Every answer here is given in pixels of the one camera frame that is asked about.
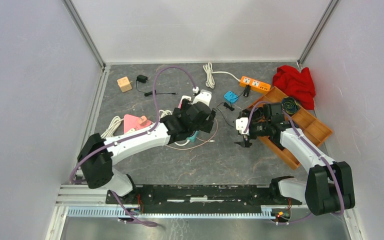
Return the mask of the teal power strip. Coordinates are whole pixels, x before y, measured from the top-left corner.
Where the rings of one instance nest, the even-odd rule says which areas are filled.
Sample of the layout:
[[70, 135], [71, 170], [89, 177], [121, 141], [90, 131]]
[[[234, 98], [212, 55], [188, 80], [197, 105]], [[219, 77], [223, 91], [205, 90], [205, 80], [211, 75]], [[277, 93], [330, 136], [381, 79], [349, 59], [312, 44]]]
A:
[[190, 143], [194, 143], [197, 139], [199, 131], [195, 131], [191, 136], [189, 136], [186, 140], [189, 141]]

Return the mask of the blue folding extension socket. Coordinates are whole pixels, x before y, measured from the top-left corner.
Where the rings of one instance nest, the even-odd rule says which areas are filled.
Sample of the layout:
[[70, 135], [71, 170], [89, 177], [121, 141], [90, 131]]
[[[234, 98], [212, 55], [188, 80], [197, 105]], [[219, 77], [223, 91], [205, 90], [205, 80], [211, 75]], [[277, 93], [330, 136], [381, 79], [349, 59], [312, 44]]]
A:
[[232, 91], [226, 92], [223, 97], [226, 102], [231, 104], [235, 103], [239, 98], [239, 96]]

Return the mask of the black power adapter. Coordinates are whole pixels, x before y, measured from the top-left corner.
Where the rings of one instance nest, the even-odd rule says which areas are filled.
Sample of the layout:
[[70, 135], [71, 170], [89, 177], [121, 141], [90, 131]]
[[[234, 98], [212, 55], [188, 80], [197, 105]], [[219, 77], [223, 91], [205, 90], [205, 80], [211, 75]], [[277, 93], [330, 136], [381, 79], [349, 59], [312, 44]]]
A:
[[247, 85], [243, 91], [243, 96], [247, 98], [250, 94], [250, 91], [251, 91], [251, 86]]

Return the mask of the white usb power strip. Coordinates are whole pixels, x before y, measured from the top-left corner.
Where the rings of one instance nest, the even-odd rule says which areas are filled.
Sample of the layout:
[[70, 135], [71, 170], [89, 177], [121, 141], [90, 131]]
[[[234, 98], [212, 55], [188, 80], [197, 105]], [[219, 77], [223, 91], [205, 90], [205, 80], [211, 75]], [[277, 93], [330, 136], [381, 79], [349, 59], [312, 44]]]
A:
[[186, 100], [187, 102], [190, 102], [192, 100], [191, 96], [183, 95], [179, 101], [178, 108], [180, 109], [182, 107], [183, 101]]

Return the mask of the orange power strip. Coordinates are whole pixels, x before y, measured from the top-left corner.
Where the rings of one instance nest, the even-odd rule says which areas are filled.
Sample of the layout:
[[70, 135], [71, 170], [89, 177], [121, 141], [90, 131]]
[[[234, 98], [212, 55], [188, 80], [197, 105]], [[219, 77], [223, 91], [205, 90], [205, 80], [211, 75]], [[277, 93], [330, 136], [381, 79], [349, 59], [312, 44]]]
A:
[[250, 87], [252, 91], [266, 94], [271, 90], [271, 85], [268, 83], [265, 83], [263, 81], [248, 77], [248, 76], [242, 76], [239, 85], [243, 88]]

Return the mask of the small black adapter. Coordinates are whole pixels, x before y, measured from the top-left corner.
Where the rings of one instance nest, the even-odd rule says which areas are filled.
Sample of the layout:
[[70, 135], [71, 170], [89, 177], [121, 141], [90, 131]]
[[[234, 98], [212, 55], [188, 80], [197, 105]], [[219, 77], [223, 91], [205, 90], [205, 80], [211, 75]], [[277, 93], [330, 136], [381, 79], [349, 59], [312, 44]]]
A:
[[140, 82], [140, 83], [147, 83], [147, 81], [149, 80], [149, 78], [145, 75], [142, 75], [142, 74], [139, 74], [137, 77], [136, 77], [136, 81], [137, 82]]

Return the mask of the wooden cube adapter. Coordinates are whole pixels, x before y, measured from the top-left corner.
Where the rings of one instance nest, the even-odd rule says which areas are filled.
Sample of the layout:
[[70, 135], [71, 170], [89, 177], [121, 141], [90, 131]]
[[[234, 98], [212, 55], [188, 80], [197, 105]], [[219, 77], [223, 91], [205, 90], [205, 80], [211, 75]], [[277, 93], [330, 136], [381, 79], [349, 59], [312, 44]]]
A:
[[128, 92], [133, 89], [132, 82], [129, 80], [127, 76], [119, 78], [117, 80], [117, 85], [122, 93]]

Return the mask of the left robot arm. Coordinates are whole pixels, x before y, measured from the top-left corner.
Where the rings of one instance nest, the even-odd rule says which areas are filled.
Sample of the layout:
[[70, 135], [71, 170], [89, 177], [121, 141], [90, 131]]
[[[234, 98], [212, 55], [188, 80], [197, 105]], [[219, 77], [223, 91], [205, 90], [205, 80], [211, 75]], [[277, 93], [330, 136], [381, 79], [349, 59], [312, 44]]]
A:
[[210, 133], [216, 110], [203, 102], [184, 100], [172, 114], [140, 130], [114, 137], [90, 135], [77, 157], [77, 169], [89, 189], [106, 188], [117, 194], [125, 204], [133, 203], [137, 190], [127, 174], [114, 166], [121, 160], [145, 150], [184, 141], [195, 132]]

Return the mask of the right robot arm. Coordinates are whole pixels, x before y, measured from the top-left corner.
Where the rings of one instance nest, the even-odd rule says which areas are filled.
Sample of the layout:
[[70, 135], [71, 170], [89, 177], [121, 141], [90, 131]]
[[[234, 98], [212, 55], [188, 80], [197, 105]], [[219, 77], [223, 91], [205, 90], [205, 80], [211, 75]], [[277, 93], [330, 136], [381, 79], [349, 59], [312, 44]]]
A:
[[261, 101], [243, 110], [235, 120], [235, 129], [242, 136], [237, 142], [243, 148], [252, 146], [251, 140], [268, 137], [278, 147], [288, 150], [307, 172], [306, 181], [292, 176], [272, 179], [269, 199], [282, 204], [292, 198], [306, 204], [315, 216], [342, 215], [356, 205], [351, 166], [336, 161], [312, 143], [280, 103]]

